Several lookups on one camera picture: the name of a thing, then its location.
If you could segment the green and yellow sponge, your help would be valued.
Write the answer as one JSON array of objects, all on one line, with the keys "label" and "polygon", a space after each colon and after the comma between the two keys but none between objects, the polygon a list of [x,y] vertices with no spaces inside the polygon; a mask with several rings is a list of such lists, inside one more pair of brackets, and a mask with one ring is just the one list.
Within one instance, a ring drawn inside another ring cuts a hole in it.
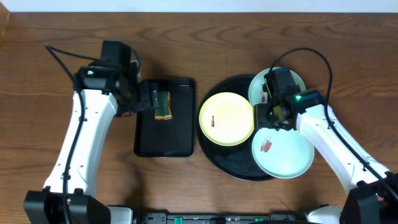
[{"label": "green and yellow sponge", "polygon": [[158,95],[159,107],[155,110],[156,120],[172,119],[170,99],[171,97],[169,91],[159,92]]}]

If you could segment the light green plate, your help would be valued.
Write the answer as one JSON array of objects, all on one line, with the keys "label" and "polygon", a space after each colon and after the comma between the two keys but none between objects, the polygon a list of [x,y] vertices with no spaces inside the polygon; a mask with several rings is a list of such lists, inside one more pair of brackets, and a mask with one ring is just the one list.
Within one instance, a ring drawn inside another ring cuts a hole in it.
[{"label": "light green plate", "polygon": [[[259,72],[251,81],[248,89],[248,98],[249,102],[252,106],[260,104],[260,103],[268,103],[268,99],[270,98],[267,88],[265,87],[265,79],[264,75],[268,73],[270,68],[267,68],[261,72]],[[299,85],[301,91],[306,90],[305,84],[300,76],[295,73],[293,70],[290,70],[294,82]]]},{"label": "light green plate", "polygon": [[280,179],[291,179],[309,169],[315,148],[298,131],[262,128],[252,140],[252,156],[265,173]]}]

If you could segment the yellow plate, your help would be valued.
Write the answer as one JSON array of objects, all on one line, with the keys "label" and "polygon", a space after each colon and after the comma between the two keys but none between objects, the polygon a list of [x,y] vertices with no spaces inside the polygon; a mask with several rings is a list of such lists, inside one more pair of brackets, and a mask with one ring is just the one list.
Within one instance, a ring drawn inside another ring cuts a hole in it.
[{"label": "yellow plate", "polygon": [[209,97],[200,108],[202,133],[220,146],[236,146],[254,131],[253,107],[237,93],[222,92]]}]

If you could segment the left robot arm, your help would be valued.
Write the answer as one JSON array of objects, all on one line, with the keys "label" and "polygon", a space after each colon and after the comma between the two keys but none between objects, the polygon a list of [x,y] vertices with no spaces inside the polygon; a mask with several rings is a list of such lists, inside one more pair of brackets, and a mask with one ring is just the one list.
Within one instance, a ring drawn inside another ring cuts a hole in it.
[{"label": "left robot arm", "polygon": [[31,223],[135,223],[133,209],[96,199],[98,165],[109,125],[123,113],[158,106],[157,85],[138,82],[141,68],[89,65],[72,76],[73,111],[57,162],[41,191],[28,191]]}]

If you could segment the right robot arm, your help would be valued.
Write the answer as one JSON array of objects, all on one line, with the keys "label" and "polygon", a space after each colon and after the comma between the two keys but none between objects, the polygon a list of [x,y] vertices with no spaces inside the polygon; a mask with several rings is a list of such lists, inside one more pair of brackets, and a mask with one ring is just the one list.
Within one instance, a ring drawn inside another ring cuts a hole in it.
[{"label": "right robot arm", "polygon": [[313,209],[308,223],[397,223],[397,174],[359,145],[316,90],[255,105],[254,124],[252,155],[264,172],[298,177],[318,151],[343,186],[343,208]]}]

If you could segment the black rectangular tray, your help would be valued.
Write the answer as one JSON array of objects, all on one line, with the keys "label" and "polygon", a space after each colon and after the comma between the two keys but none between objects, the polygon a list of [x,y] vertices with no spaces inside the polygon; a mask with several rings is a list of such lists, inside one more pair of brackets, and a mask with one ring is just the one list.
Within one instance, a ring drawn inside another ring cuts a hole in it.
[{"label": "black rectangular tray", "polygon": [[188,157],[193,153],[195,81],[155,79],[158,91],[170,93],[170,119],[155,119],[155,110],[137,113],[134,153],[138,157]]}]

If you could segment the round black tray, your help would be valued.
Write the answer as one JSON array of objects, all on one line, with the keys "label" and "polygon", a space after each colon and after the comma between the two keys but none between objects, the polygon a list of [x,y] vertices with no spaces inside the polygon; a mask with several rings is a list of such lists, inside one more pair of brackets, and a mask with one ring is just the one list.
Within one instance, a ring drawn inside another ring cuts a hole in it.
[{"label": "round black tray", "polygon": [[258,130],[236,146],[220,146],[211,142],[201,131],[197,118],[197,138],[206,157],[224,173],[241,180],[267,181],[275,177],[265,173],[252,156],[252,140]]}]

